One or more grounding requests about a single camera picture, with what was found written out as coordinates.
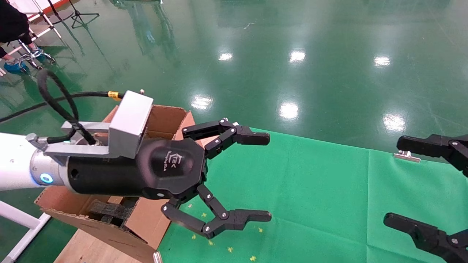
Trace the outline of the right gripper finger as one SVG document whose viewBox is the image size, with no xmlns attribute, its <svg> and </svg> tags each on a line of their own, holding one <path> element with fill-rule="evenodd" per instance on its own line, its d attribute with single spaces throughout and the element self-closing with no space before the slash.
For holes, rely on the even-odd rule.
<svg viewBox="0 0 468 263">
<path fill-rule="evenodd" d="M 442 258 L 447 263 L 468 262 L 468 230 L 448 235 L 436 226 L 399 214 L 386 214 L 384 225 L 411 236 L 419 250 Z"/>
<path fill-rule="evenodd" d="M 428 157 L 442 157 L 468 177 L 468 135 L 448 137 L 432 134 L 428 138 L 401 136 L 396 148 Z"/>
</svg>

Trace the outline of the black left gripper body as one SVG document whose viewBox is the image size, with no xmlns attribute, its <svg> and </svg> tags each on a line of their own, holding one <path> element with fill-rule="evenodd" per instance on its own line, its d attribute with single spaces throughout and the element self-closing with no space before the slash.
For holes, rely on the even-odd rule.
<svg viewBox="0 0 468 263">
<path fill-rule="evenodd" d="M 87 195 L 192 198 L 206 179 L 205 151 L 191 139 L 145 139 L 136 157 L 70 157 L 68 181 Z"/>
</svg>

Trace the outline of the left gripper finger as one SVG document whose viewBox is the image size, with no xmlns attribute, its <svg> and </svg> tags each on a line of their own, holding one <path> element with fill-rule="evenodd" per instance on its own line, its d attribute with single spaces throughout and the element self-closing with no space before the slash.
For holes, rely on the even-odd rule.
<svg viewBox="0 0 468 263">
<path fill-rule="evenodd" d="M 162 206 L 163 215 L 171 222 L 191 230 L 195 234 L 212 239 L 226 230 L 242 231 L 247 223 L 269 222 L 271 213 L 260 210 L 234 209 L 227 211 L 212 192 L 201 184 L 195 191 L 215 216 L 211 221 L 204 222 L 179 210 L 180 200 L 171 198 Z"/>
<path fill-rule="evenodd" d="M 194 141 L 214 137 L 204 145 L 204 155 L 212 159 L 231 145 L 268 145 L 269 133 L 256 133 L 248 126 L 234 125 L 225 118 L 182 128 L 183 137 Z"/>
</svg>

